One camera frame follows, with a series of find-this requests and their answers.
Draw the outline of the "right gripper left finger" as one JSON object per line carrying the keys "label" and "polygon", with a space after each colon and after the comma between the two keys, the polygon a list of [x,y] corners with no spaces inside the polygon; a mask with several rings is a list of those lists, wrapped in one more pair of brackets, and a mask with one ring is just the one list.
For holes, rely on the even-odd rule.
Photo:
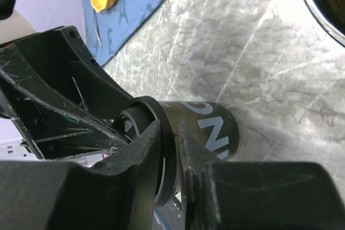
{"label": "right gripper left finger", "polygon": [[124,148],[92,168],[1,162],[1,229],[151,229],[154,206],[135,198],[138,158]]}

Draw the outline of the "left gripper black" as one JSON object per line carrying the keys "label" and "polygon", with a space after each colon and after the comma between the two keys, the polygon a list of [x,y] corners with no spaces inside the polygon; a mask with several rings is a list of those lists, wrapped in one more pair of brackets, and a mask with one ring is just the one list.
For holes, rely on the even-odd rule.
{"label": "left gripper black", "polygon": [[29,146],[41,122],[32,101],[101,132],[116,145],[128,143],[96,117],[116,117],[133,97],[97,63],[74,26],[34,33],[13,45],[21,54],[15,47],[1,50],[1,160],[42,158]]}

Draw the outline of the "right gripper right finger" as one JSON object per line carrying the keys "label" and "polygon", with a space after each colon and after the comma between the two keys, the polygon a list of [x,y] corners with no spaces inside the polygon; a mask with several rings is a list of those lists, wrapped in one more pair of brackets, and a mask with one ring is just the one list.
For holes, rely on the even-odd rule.
{"label": "right gripper right finger", "polygon": [[225,162],[178,125],[185,229],[344,229],[344,204],[312,162]]}

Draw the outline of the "black cup lid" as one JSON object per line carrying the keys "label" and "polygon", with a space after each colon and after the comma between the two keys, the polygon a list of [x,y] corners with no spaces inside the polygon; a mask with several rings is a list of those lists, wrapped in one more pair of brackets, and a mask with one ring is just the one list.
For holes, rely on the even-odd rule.
{"label": "black cup lid", "polygon": [[166,205],[176,189],[177,150],[162,104],[150,96],[136,97],[113,125],[132,140],[129,146],[139,155],[130,167],[135,198],[155,207]]}

